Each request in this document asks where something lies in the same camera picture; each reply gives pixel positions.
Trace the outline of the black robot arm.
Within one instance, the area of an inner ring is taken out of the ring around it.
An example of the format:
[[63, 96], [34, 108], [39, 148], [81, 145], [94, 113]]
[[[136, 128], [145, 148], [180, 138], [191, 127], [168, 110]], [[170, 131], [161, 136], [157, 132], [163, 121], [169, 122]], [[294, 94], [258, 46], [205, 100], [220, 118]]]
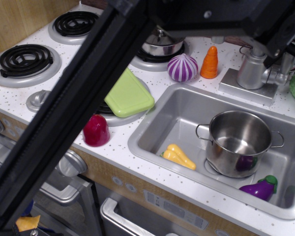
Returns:
[[295, 37], [295, 0], [110, 0], [0, 167], [0, 236], [13, 226], [152, 30], [239, 36], [271, 58]]

